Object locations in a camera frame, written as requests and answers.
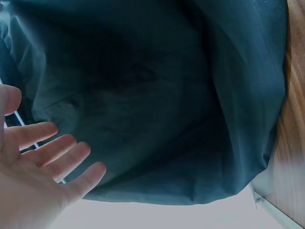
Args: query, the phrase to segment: wooden surface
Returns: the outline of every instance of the wooden surface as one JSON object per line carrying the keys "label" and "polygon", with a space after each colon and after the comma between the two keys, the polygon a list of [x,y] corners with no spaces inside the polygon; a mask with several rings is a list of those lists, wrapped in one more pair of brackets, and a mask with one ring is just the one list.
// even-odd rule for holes
{"label": "wooden surface", "polygon": [[305,228],[305,0],[287,3],[288,96],[278,124],[273,158],[253,185],[259,194]]}

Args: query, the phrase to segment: wrinkled fabric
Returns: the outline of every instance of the wrinkled fabric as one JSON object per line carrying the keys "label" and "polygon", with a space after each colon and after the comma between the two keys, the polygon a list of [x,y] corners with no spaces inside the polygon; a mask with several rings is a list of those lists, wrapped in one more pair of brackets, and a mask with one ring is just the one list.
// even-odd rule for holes
{"label": "wrinkled fabric", "polygon": [[91,145],[65,181],[107,166],[86,199],[204,204],[268,165],[285,0],[12,0],[0,34],[0,75],[22,90],[25,122]]}

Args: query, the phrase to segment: palm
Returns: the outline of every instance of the palm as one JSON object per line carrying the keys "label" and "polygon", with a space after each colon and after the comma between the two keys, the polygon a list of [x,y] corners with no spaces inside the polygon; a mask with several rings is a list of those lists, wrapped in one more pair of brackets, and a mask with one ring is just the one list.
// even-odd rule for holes
{"label": "palm", "polygon": [[[106,169],[102,163],[96,163],[76,180],[58,184],[89,155],[90,147],[64,135],[21,155],[20,150],[55,135],[57,128],[52,123],[40,123],[4,129],[4,115],[17,109],[20,93],[16,88],[1,85],[0,98],[8,101],[0,102],[0,183],[5,185],[0,189],[0,202],[7,203],[8,212],[14,208],[13,216],[18,218],[15,223],[22,228],[36,228],[34,221],[40,223],[37,228],[42,228],[94,188]],[[5,213],[0,212],[0,221],[8,220],[1,219],[1,215]]]}

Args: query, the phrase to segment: finger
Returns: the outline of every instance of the finger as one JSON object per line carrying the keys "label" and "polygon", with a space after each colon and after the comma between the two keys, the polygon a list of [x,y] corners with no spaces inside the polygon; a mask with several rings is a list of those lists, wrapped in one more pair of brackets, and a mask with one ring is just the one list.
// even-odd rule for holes
{"label": "finger", "polygon": [[20,150],[26,149],[37,142],[46,140],[57,134],[57,132],[56,125],[50,122],[14,126],[5,129],[5,135],[14,139]]}
{"label": "finger", "polygon": [[62,157],[42,169],[56,182],[60,182],[89,156],[90,151],[91,149],[87,143],[80,142]]}
{"label": "finger", "polygon": [[75,201],[83,198],[101,181],[106,173],[106,166],[103,163],[97,162],[90,166],[82,175],[70,183],[62,185],[67,197],[68,203],[72,204]]}
{"label": "finger", "polygon": [[3,148],[5,115],[17,110],[21,102],[21,92],[18,88],[0,84],[0,149]]}
{"label": "finger", "polygon": [[22,158],[33,162],[37,167],[42,167],[60,158],[76,144],[77,141],[72,135],[64,135],[38,149],[22,154]]}
{"label": "finger", "polygon": [[0,84],[0,98],[2,106],[2,115],[10,115],[14,113],[21,102],[21,91],[17,87]]}

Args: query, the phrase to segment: hand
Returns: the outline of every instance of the hand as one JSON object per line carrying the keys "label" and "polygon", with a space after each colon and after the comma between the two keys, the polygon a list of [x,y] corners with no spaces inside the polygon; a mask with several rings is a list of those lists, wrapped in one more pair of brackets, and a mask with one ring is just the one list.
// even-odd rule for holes
{"label": "hand", "polygon": [[0,228],[45,229],[100,182],[106,167],[95,163],[74,181],[58,184],[89,155],[90,147],[64,135],[20,154],[57,133],[53,123],[4,129],[4,116],[12,114],[20,101],[17,88],[0,85]]}

